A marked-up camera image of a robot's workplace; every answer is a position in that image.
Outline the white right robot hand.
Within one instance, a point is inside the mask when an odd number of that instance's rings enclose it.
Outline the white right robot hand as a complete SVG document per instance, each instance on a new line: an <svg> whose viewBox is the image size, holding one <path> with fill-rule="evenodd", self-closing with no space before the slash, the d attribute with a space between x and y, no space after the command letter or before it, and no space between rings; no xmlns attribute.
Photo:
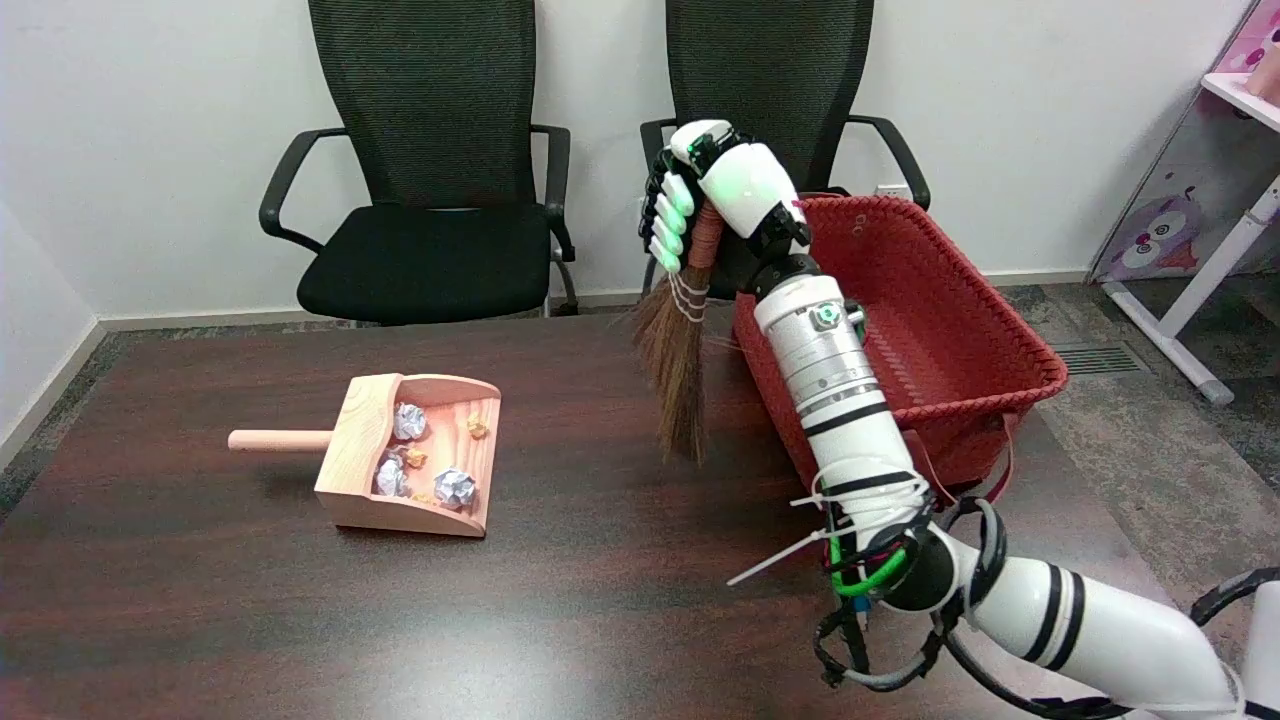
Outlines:
<svg viewBox="0 0 1280 720"><path fill-rule="evenodd" d="M751 254L751 265L732 275L737 287L781 258L809 252L812 228L788 173L767 145L723 119L678 127L650 161L637 234L666 272L690 265L705 205Z"/></svg>

